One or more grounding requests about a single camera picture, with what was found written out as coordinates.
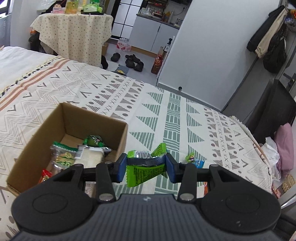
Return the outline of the dark nut bar clear wrapper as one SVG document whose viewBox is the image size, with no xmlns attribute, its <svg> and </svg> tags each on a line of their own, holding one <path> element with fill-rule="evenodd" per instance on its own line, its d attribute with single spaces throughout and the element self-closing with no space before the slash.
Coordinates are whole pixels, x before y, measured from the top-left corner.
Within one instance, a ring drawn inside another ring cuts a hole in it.
<svg viewBox="0 0 296 241">
<path fill-rule="evenodd" d="M 89 197 L 94 198 L 96 195 L 96 182 L 86 182 L 85 191 Z"/>
</svg>

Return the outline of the white rice cake packet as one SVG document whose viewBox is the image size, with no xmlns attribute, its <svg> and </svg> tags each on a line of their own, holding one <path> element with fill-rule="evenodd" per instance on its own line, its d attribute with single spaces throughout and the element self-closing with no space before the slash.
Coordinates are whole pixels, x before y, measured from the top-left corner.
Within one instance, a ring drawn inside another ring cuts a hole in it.
<svg viewBox="0 0 296 241">
<path fill-rule="evenodd" d="M 94 168 L 104 162 L 105 156 L 111 152 L 108 147 L 90 147 L 79 145 L 74 164 L 82 164 L 84 168 Z"/>
</svg>

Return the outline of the bright green snack packet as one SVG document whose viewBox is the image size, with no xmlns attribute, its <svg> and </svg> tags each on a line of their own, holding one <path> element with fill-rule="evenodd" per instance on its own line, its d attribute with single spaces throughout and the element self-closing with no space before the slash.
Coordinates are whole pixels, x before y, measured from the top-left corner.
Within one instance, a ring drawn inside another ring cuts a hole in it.
<svg viewBox="0 0 296 241">
<path fill-rule="evenodd" d="M 152 153 L 148 151 L 129 151 L 126 166 L 127 186 L 129 188 L 138 186 L 158 175 L 168 178 L 166 155 L 167 147 L 165 143 L 160 143 Z"/>
</svg>

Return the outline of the green biscuit packet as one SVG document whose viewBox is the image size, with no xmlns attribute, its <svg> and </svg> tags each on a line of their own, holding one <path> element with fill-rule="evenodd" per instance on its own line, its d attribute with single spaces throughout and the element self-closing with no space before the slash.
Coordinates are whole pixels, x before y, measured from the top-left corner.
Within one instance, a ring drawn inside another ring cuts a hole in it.
<svg viewBox="0 0 296 241">
<path fill-rule="evenodd" d="M 51 161 L 48 170 L 53 176 L 74 165 L 77 148 L 54 141 L 50 149 Z"/>
</svg>

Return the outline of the red white snack bar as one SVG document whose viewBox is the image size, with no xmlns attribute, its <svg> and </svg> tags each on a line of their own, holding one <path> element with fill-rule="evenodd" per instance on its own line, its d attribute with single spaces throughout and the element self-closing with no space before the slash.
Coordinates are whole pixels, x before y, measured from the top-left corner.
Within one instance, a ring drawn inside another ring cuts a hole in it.
<svg viewBox="0 0 296 241">
<path fill-rule="evenodd" d="M 41 178 L 39 180 L 39 183 L 42 183 L 46 180 L 48 180 L 49 178 L 51 178 L 53 176 L 52 172 L 47 170 L 47 169 L 43 169 L 42 173 L 41 173 Z"/>
</svg>

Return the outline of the green blue candy packet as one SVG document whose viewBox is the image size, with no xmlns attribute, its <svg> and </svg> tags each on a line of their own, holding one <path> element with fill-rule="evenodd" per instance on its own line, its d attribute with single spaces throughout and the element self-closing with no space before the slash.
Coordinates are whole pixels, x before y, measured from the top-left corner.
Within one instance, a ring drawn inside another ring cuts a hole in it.
<svg viewBox="0 0 296 241">
<path fill-rule="evenodd" d="M 192 163 L 196 166 L 196 168 L 201 169 L 204 166 L 205 160 L 203 160 L 202 158 L 199 158 L 195 155 L 194 152 L 189 153 L 186 157 L 185 157 L 185 161 L 187 163 Z"/>
</svg>

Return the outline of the orange snack packet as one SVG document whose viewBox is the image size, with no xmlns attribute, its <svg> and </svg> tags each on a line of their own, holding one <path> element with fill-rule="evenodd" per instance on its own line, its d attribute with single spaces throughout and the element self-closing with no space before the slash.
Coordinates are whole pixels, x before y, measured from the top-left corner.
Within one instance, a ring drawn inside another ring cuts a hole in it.
<svg viewBox="0 0 296 241">
<path fill-rule="evenodd" d="M 208 189 L 208 182 L 204 182 L 204 196 L 205 196 L 206 194 L 208 194 L 208 192 L 209 192 L 209 189 Z"/>
</svg>

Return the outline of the dark green wrapped candy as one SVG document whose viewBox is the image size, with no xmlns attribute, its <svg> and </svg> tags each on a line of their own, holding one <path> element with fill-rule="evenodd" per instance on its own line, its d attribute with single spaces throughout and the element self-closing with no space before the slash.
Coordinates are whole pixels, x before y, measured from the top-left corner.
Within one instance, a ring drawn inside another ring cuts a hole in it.
<svg viewBox="0 0 296 241">
<path fill-rule="evenodd" d="M 99 135 L 88 135 L 84 140 L 83 145 L 88 147 L 105 147 L 105 143 Z"/>
</svg>

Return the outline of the white plastic bag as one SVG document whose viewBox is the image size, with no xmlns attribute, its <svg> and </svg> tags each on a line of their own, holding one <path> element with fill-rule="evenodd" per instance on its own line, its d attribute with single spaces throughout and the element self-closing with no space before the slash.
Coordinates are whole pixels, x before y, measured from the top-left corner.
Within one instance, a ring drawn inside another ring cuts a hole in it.
<svg viewBox="0 0 296 241">
<path fill-rule="evenodd" d="M 280 154 L 278 153 L 278 148 L 275 141 L 271 137 L 267 137 L 265 139 L 265 144 L 261 148 L 271 165 L 273 180 L 280 181 L 281 172 L 278 170 Z"/>
</svg>

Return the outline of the pink cloth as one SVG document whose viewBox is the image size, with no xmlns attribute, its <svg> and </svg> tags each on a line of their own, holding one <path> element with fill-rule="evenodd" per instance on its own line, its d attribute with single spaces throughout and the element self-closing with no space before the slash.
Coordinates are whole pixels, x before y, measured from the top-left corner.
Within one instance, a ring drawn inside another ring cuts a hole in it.
<svg viewBox="0 0 296 241">
<path fill-rule="evenodd" d="M 281 125 L 274 136 L 277 152 L 280 155 L 278 169 L 283 177 L 287 176 L 294 168 L 294 147 L 292 127 L 289 123 Z"/>
</svg>

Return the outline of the black chair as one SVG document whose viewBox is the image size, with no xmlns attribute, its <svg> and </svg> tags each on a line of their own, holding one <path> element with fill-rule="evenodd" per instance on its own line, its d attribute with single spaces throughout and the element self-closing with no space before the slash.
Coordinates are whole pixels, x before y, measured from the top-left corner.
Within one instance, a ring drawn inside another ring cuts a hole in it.
<svg viewBox="0 0 296 241">
<path fill-rule="evenodd" d="M 266 137 L 274 137 L 280 126 L 293 124 L 295 101 L 279 80 L 269 82 L 246 126 L 258 143 L 265 143 Z"/>
</svg>

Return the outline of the black slipper left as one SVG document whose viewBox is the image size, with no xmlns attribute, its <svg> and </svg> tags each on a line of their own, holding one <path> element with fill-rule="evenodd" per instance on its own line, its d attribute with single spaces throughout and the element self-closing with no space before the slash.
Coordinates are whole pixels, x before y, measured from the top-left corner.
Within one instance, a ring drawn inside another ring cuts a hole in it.
<svg viewBox="0 0 296 241">
<path fill-rule="evenodd" d="M 112 62 L 117 62 L 120 59 L 120 54 L 118 52 L 114 53 L 111 57 Z"/>
</svg>

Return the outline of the white bed sheet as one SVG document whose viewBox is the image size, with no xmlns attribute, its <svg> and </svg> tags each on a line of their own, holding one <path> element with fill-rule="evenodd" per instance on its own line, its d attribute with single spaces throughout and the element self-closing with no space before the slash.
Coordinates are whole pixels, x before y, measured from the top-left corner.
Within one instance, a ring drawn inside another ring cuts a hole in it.
<svg viewBox="0 0 296 241">
<path fill-rule="evenodd" d="M 1 49 L 0 58 L 0 81 L 3 91 L 24 75 L 55 59 L 56 56 L 7 46 Z"/>
</svg>

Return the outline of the white kitchen cabinet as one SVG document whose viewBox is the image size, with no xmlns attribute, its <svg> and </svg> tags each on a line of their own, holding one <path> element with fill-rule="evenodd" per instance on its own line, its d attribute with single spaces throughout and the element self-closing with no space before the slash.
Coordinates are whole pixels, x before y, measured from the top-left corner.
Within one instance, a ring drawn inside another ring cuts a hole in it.
<svg viewBox="0 0 296 241">
<path fill-rule="evenodd" d="M 178 34 L 179 28 L 147 16 L 137 15 L 129 43 L 132 47 L 157 54 L 160 47 L 165 48 L 169 39 Z"/>
</svg>

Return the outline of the hanging black and beige coats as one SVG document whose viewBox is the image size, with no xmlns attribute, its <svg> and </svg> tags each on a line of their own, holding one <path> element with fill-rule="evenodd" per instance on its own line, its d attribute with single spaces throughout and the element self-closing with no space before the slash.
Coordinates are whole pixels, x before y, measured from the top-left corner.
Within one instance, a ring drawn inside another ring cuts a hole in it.
<svg viewBox="0 0 296 241">
<path fill-rule="evenodd" d="M 286 62 L 286 38 L 288 30 L 295 28 L 295 9 L 279 6 L 249 40 L 246 48 L 262 59 L 264 69 L 276 74 Z"/>
</svg>

